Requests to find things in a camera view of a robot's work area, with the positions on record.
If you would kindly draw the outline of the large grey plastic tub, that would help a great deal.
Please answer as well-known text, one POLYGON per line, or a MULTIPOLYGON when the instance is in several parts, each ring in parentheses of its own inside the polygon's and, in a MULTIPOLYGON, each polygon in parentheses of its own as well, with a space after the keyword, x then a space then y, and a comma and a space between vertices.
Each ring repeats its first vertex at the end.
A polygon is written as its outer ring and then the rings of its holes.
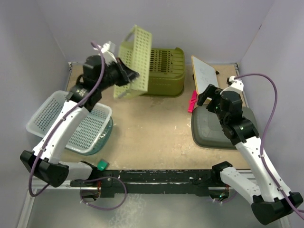
POLYGON ((194 142, 205 148, 234 150, 235 146, 224 135, 216 114, 206 105, 197 106, 191 117, 191 132, 194 142))

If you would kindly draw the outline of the light green plastic basket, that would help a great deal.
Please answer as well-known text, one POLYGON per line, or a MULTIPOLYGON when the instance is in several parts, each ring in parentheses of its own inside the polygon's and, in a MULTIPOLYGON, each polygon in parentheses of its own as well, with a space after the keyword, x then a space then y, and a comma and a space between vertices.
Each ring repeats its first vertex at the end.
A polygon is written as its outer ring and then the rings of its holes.
POLYGON ((134 25, 121 42, 118 57, 139 76, 125 86, 114 86, 114 98, 133 98, 148 92, 152 34, 134 25))

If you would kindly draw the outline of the olive green plastic tub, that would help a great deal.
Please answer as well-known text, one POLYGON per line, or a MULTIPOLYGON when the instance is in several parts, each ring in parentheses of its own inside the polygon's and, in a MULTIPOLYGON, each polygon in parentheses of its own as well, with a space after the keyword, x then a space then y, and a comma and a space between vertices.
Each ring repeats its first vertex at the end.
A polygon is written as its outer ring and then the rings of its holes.
POLYGON ((178 97, 184 91, 185 56, 181 48, 151 50, 148 92, 144 96, 178 97))

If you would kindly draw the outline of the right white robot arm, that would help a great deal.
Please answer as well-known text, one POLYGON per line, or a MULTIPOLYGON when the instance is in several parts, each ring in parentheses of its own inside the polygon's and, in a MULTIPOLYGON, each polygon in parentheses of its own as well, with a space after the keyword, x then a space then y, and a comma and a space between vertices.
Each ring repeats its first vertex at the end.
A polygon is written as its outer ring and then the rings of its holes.
POLYGON ((268 225, 294 212, 304 199, 299 192, 290 190, 261 149, 258 130, 243 116, 242 89, 220 89, 210 84, 199 94, 197 104, 201 106, 211 99, 207 110, 217 116, 224 135, 249 164, 256 183, 239 174, 227 161, 212 167, 211 180, 217 186, 231 186, 250 204, 256 219, 268 225))

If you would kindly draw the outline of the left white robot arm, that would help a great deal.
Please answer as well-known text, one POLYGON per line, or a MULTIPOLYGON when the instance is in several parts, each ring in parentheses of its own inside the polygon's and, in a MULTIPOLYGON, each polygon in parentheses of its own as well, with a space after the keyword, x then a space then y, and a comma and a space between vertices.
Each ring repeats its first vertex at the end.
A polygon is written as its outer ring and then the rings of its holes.
POLYGON ((88 57, 83 73, 67 94, 62 111, 48 133, 33 150, 24 150, 20 155, 30 177, 37 177, 53 187, 68 179, 81 179, 86 186, 95 185, 98 175, 92 171, 92 165, 85 162, 64 164, 61 154, 77 127, 102 98, 102 92, 112 86, 128 85, 139 76, 120 58, 106 63, 101 56, 88 57))

